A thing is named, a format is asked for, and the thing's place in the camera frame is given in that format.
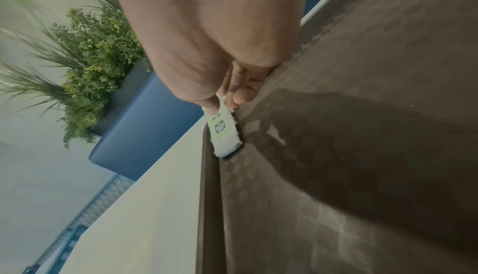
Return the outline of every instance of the white wall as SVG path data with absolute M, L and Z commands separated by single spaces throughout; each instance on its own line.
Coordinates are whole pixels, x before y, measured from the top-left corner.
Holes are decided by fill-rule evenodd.
M 33 0 L 46 21 L 65 20 L 63 12 L 85 0 Z M 0 27 L 37 34 L 17 5 L 0 0 Z M 25 63 L 20 41 L 0 33 L 0 57 Z M 31 60 L 35 67 L 38 61 Z M 64 71 L 41 68 L 61 82 Z M 63 147 L 61 113 L 44 107 L 18 110 L 36 100 L 0 96 L 0 273 L 19 274 L 31 265 L 66 225 L 112 177 L 88 161 L 93 144 Z

